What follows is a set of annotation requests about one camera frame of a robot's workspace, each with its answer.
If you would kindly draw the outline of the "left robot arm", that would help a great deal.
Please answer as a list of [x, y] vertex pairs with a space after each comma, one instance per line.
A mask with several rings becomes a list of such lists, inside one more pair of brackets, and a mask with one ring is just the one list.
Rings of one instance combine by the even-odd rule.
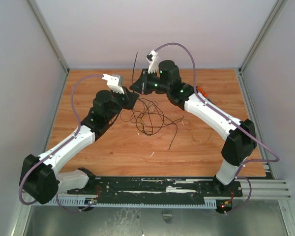
[[63, 166], [85, 147], [96, 142], [113, 125], [123, 109], [133, 109], [139, 95], [127, 88], [122, 93], [101, 90], [93, 100], [88, 115], [79, 123], [72, 134], [50, 150], [34, 156], [28, 155], [22, 165], [19, 199], [27, 192], [35, 202], [46, 204], [57, 194], [80, 189], [85, 194], [92, 193], [96, 182], [92, 172], [85, 168], [61, 173]]

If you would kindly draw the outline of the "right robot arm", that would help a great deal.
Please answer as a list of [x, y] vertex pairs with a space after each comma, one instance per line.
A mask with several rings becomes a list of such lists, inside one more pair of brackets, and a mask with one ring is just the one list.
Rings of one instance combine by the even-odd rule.
[[232, 117], [212, 104], [192, 85], [184, 83], [173, 61], [162, 61], [158, 68], [158, 73], [149, 73], [143, 69], [130, 89], [144, 95], [153, 92], [165, 94], [173, 105], [195, 115], [222, 137], [225, 141], [221, 151], [223, 162], [214, 177], [213, 190], [219, 196], [226, 195], [231, 190], [231, 183], [241, 164], [257, 146], [253, 122]]

